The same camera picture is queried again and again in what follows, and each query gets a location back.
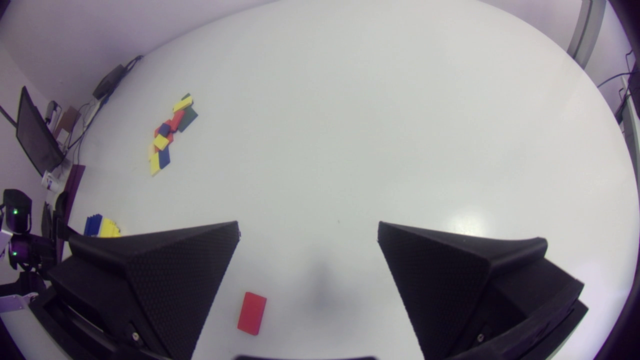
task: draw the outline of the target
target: pile of blocks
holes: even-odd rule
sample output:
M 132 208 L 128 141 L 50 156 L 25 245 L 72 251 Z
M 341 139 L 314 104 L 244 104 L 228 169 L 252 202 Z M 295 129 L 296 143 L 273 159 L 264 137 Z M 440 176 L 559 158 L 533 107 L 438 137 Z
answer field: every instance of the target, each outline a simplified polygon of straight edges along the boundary
M 171 162 L 169 145 L 173 142 L 173 134 L 183 132 L 197 117 L 191 94 L 185 95 L 173 106 L 173 117 L 154 131 L 154 141 L 148 148 L 151 176 L 155 176 Z
M 95 214 L 86 218 L 84 223 L 85 236 L 97 236 L 99 238 L 119 238 L 120 229 L 113 220 L 110 220 L 100 214 Z

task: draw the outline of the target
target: monitor screen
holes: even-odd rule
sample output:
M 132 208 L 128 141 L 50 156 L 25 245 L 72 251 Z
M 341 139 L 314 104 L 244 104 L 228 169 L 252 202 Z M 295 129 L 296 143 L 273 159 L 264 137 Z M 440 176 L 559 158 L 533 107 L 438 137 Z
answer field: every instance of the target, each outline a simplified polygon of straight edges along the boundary
M 64 159 L 56 139 L 49 131 L 26 87 L 22 87 L 15 136 L 40 176 L 52 171 Z

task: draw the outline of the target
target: red block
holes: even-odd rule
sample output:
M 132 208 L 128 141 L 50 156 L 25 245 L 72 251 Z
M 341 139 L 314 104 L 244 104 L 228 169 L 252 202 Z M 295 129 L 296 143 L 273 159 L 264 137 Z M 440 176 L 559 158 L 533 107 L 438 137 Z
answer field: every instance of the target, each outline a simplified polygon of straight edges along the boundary
M 178 125 L 180 125 L 180 121 L 182 121 L 183 116 L 184 110 L 176 111 L 173 114 L 173 119 L 169 120 L 169 126 L 171 126 L 172 133 L 178 131 Z
M 238 329 L 251 335 L 258 335 L 260 323 L 262 323 L 264 306 L 266 304 L 266 297 L 261 297 L 260 295 L 249 292 L 245 293 L 242 311 L 240 311 L 240 319 L 238 319 Z

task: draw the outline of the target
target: green block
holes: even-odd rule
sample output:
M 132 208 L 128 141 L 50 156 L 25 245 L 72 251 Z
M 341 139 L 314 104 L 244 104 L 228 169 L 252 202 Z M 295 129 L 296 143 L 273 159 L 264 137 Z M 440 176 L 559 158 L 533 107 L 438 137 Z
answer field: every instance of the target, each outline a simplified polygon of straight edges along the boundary
M 197 117 L 198 113 L 193 109 L 192 106 L 184 108 L 184 115 L 182 116 L 182 120 L 178 125 L 178 131 L 183 132 L 187 128 L 187 126 L 189 126 Z

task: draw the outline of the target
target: black cable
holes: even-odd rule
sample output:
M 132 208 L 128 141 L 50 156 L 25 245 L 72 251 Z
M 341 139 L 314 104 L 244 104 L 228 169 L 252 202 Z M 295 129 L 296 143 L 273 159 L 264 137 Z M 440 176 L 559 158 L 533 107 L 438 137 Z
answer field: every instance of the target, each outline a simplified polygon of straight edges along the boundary
M 18 127 L 18 123 L 11 118 L 11 116 L 2 108 L 2 106 L 0 106 L 0 113 L 4 115 L 7 121 L 10 122 L 11 125 L 13 125 L 13 127 Z
M 631 50 L 629 50 L 629 52 L 627 54 L 625 54 L 625 63 L 627 63 L 627 70 L 629 72 L 631 72 L 631 69 L 629 68 L 629 58 L 628 58 L 628 56 L 631 55 L 631 53 L 633 53 L 633 52 L 634 52 L 634 50 L 631 49 Z
M 613 75 L 613 76 L 611 76 L 609 79 L 606 79 L 605 81 L 603 81 L 602 83 L 600 83 L 600 85 L 598 85 L 597 87 L 598 87 L 598 88 L 599 88 L 599 87 L 601 87 L 602 85 L 604 85 L 604 84 L 608 83 L 609 81 L 611 81 L 611 80 L 613 80 L 613 79 L 617 78 L 618 76 L 623 76 L 623 75 L 633 75 L 633 74 L 635 74 L 636 72 L 637 72 L 637 71 L 622 72 L 622 73 L 620 73 L 620 74 L 618 74 L 618 75 Z
M 62 158 L 62 161 L 60 161 L 60 162 L 56 165 L 56 167 L 60 166 L 60 164 L 62 164 L 62 162 L 63 162 L 63 161 L 65 161 L 65 158 L 67 158 L 67 154 L 69 153 L 69 151 L 71 151 L 71 148 L 73 148 L 73 146 L 75 146 L 78 142 L 79 142 L 80 144 L 78 145 L 78 147 L 76 147 L 76 149 L 75 149 L 75 150 L 74 150 L 74 152 L 72 153 L 72 156 L 73 156 L 73 157 L 72 157 L 72 159 L 71 159 L 71 164 L 72 164 L 72 165 L 74 164 L 74 161 L 75 161 L 75 158 L 76 158 L 76 152 L 77 152 L 77 154 L 78 154 L 78 164 L 80 164 L 80 150 L 79 150 L 79 148 L 80 148 L 80 146 L 82 146 L 82 142 L 83 142 L 83 139 L 84 139 L 84 136 L 85 136 L 86 132 L 87 132 L 87 131 L 89 131 L 89 128 L 90 128 L 90 127 L 91 127 L 91 125 L 93 124 L 93 119 L 96 117 L 96 115 L 98 115 L 98 112 L 100 112 L 100 110 L 102 109 L 102 107 L 103 107 L 103 106 L 104 106 L 104 105 L 109 101 L 109 97 L 111 97 L 111 95 L 113 94 L 113 92 L 115 91 L 115 89 L 118 87 L 118 85 L 120 84 L 120 82 L 122 81 L 122 79 L 123 79 L 126 75 L 128 75 L 128 73 L 130 73 L 130 71 L 131 71 L 131 70 L 133 70 L 133 68 L 136 66 L 136 64 L 137 64 L 137 63 L 138 63 L 142 58 L 144 58 L 144 56 L 143 56 L 143 55 L 138 55 L 138 56 L 136 56 L 133 60 L 131 60 L 131 61 L 129 61 L 129 62 L 127 63 L 127 65 L 125 66 L 125 72 L 124 72 L 124 74 L 120 77 L 120 79 L 119 79 L 119 80 L 118 80 L 118 82 L 115 84 L 115 86 L 111 89 L 111 91 L 109 91 L 109 92 L 108 92 L 108 93 L 107 93 L 107 94 L 102 98 L 102 100 L 100 100 L 100 102 L 98 103 L 98 109 L 97 109 L 95 112 L 93 112 L 93 115 L 91 116 L 91 119 L 89 119 L 89 125 L 88 125 L 88 126 L 86 126 L 86 127 L 84 128 L 84 130 L 83 130 L 82 134 L 80 134 L 80 136 L 79 136 L 79 137 L 78 137 L 74 142 L 72 142 L 72 143 L 67 147 L 67 151 L 65 152 L 65 154 L 64 154 L 64 156 L 63 156 L 63 158 Z M 83 107 L 85 107 L 86 105 L 89 105 L 89 104 L 90 104 L 90 102 L 88 102 L 88 103 L 86 103 L 86 104 L 82 105 L 82 106 L 80 107 L 80 110 L 81 110 Z M 83 127 L 84 127 L 84 119 L 85 119 L 85 116 L 86 116 L 86 115 L 83 115 Z M 69 141 L 70 141 L 70 139 L 71 139 L 71 135 L 72 135 L 72 134 L 73 134 L 73 129 L 72 129 L 72 133 L 71 133 L 71 134 L 69 134 Z

